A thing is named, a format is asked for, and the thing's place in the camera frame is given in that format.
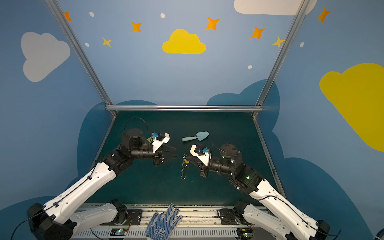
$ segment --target glove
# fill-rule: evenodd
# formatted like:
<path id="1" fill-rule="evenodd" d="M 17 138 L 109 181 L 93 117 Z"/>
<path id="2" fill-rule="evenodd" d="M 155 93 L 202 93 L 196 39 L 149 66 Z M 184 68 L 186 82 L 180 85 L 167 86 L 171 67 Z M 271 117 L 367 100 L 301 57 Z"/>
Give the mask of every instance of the glove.
<path id="1" fill-rule="evenodd" d="M 167 240 L 175 229 L 175 227 L 179 224 L 182 215 L 179 215 L 179 209 L 175 208 L 175 205 L 170 204 L 167 211 L 159 214 L 155 212 L 150 220 L 147 230 L 146 237 L 151 238 L 153 240 Z"/>

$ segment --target trowel handle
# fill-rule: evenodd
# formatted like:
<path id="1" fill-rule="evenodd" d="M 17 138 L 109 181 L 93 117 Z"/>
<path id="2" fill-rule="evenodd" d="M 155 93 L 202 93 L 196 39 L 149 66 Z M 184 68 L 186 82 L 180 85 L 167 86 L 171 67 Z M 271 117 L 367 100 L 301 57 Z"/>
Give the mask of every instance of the trowel handle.
<path id="1" fill-rule="evenodd" d="M 185 142 L 185 141 L 193 140 L 193 139 L 196 139 L 196 138 L 197 138 L 197 136 L 194 136 L 194 137 L 183 137 L 181 140 L 183 142 Z"/>

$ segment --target robotic arm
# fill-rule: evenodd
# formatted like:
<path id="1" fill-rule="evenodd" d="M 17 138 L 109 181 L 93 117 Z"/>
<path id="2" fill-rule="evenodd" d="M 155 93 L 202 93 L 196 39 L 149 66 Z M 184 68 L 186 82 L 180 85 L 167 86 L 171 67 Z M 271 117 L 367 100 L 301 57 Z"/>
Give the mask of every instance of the robotic arm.
<path id="1" fill-rule="evenodd" d="M 282 240 L 324 240 L 330 230 L 325 221 L 316 221 L 297 209 L 279 194 L 256 170 L 245 165 L 242 154 L 232 144 L 220 148 L 220 157 L 212 157 L 212 150 L 201 144 L 193 145 L 192 156 L 184 157 L 207 177 L 210 171 L 226 174 L 239 191 L 258 200 L 276 217 L 263 213 L 251 204 L 238 204 L 235 211 L 249 223 L 258 225 Z"/>
<path id="2" fill-rule="evenodd" d="M 153 165 L 157 166 L 176 158 L 170 154 L 175 148 L 165 144 L 169 139 L 169 134 L 161 131 L 149 139 L 140 129 L 123 133 L 121 144 L 102 157 L 83 178 L 44 205 L 36 203 L 28 209 L 32 233 L 38 240 L 67 240 L 95 225 L 126 220 L 126 207 L 117 201 L 74 212 L 98 189 L 130 167 L 134 159 L 153 159 Z"/>

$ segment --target hand shovel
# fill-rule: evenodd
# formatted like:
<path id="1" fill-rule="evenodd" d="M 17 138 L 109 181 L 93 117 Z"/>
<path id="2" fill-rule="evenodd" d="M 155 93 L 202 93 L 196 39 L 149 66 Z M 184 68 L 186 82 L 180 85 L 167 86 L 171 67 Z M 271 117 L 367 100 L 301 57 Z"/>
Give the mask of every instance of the hand shovel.
<path id="1" fill-rule="evenodd" d="M 202 141 L 204 140 L 204 138 L 208 137 L 208 135 L 209 135 L 209 132 L 198 132 L 196 133 L 195 137 L 183 137 L 181 140 L 185 142 L 185 141 L 189 141 L 197 138 L 199 141 Z"/>

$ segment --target yellow cloud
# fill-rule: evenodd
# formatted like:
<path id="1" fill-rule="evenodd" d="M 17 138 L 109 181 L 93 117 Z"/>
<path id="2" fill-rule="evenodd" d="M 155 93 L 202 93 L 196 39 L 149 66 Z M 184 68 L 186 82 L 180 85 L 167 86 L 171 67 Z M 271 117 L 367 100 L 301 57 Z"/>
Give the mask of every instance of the yellow cloud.
<path id="1" fill-rule="evenodd" d="M 384 152 L 384 67 L 363 63 L 329 72 L 320 88 L 364 142 Z"/>
<path id="2" fill-rule="evenodd" d="M 207 47 L 200 42 L 196 34 L 188 33 L 184 29 L 176 29 L 169 37 L 169 41 L 163 43 L 163 51 L 166 53 L 203 53 Z"/>

